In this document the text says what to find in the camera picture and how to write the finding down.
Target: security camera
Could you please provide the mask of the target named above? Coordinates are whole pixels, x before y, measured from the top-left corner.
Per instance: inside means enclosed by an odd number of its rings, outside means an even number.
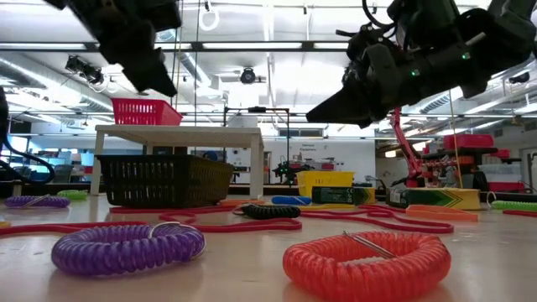
[[[241,83],[252,84],[255,82],[256,76],[253,72],[253,68],[246,67],[241,74]]]

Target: yellow box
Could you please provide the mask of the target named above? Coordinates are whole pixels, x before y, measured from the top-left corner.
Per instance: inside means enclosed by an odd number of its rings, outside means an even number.
[[[339,171],[303,171],[296,174],[300,195],[310,198],[314,186],[350,188],[353,177],[354,172]]]

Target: ceiling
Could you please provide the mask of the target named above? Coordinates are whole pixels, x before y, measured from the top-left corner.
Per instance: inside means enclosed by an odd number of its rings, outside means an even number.
[[[389,0],[376,0],[378,5],[376,18],[381,22],[388,22],[386,7],[391,3]],[[485,8],[489,1],[461,0],[456,1],[460,10],[469,8]],[[219,14],[219,23],[213,30],[203,30],[198,26],[200,11],[203,13],[203,1],[201,7],[198,1],[185,0],[180,3],[180,14],[184,25],[178,30],[178,40],[193,42],[217,42],[217,41],[346,41],[347,38],[335,35],[336,29],[357,31],[359,26],[368,20],[359,6],[359,1],[350,0],[227,0],[211,1],[212,9]],[[212,14],[202,16],[207,25],[214,20]],[[0,0],[0,42],[2,43],[83,43],[95,41],[81,25],[73,13],[66,9],[58,11],[40,0],[8,1]],[[0,51],[0,58],[8,54]],[[139,95],[130,82],[122,74],[122,67],[109,65],[98,53],[73,52],[44,52],[28,51],[18,53],[26,59],[42,65],[58,76],[63,76],[69,82],[75,81],[73,88],[82,93],[83,89],[89,90],[84,79],[77,75],[71,75],[65,69],[65,63],[69,55],[79,55],[84,61],[102,68],[102,71],[112,79],[108,89],[102,88],[101,92],[89,91],[88,96],[99,93],[105,98],[129,97],[169,99],[155,91],[146,91],[147,95]],[[256,105],[268,107],[289,107],[292,112],[307,112],[341,87],[341,75],[348,63],[348,58],[343,51],[339,52],[220,52],[220,53],[189,53],[196,65],[213,82],[205,87],[198,86],[193,81],[191,73],[179,64],[179,55],[165,54],[165,64],[179,94],[171,101],[178,110],[198,111],[221,111],[224,102],[229,106],[250,107]],[[269,74],[268,61],[273,67]],[[245,67],[252,67],[261,82],[245,87],[238,78]],[[454,112],[456,114],[512,114],[522,112],[524,114],[537,111],[532,106],[534,93],[531,88],[537,83],[537,72],[534,64],[519,66],[512,70],[512,75],[523,70],[531,72],[531,81],[525,84],[505,86],[503,89],[502,78],[497,78],[489,83],[487,92],[470,100],[464,100],[460,96],[460,90],[451,91]],[[274,98],[269,97],[268,77],[274,88]],[[432,102],[441,99],[445,94],[433,96],[423,100],[417,105],[406,107],[404,112],[420,113]],[[495,100],[502,100],[493,107],[486,104]],[[427,112],[428,114],[449,114],[451,108],[447,103],[441,103],[438,107]],[[469,125],[479,125],[491,122],[490,118],[484,117],[480,121],[474,117]],[[435,134],[449,123],[445,118],[414,119],[405,118],[405,131],[410,134]],[[387,121],[381,122],[381,126],[388,125]],[[379,131],[390,133],[389,125]]]

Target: black coiled cord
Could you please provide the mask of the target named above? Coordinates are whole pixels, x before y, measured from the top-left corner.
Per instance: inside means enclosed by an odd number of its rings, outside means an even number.
[[[245,205],[241,206],[240,210],[242,211],[242,213],[234,211],[233,214],[245,215],[257,220],[273,218],[296,218],[300,216],[300,209],[296,206]]]

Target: purple coiled cord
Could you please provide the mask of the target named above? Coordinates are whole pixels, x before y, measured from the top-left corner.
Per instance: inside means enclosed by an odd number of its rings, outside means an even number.
[[[6,199],[4,204],[7,207],[23,207],[26,206],[32,200],[40,198],[40,196],[14,196]],[[70,204],[70,200],[65,197],[47,197],[32,206],[50,206],[64,208]]]
[[[188,262],[203,253],[205,245],[203,234],[190,226],[94,227],[62,237],[52,248],[52,262],[79,275],[133,273]]]

